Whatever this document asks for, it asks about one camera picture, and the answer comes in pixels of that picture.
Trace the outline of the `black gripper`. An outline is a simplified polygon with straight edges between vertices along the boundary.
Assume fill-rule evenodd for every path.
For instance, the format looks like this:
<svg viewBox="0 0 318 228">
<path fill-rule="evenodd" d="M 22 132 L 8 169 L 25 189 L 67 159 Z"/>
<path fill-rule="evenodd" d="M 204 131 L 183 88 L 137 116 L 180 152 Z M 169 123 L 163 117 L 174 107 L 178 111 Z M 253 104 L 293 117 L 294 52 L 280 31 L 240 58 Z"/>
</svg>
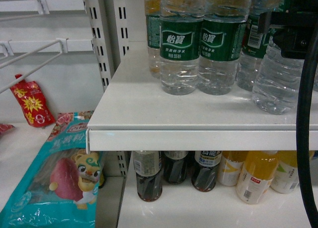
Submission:
<svg viewBox="0 0 318 228">
<path fill-rule="evenodd" d="M 318 21 L 318 0 L 281 0 L 275 11 L 259 16 L 258 33 L 272 33 L 284 58 L 304 59 Z"/>
</svg>

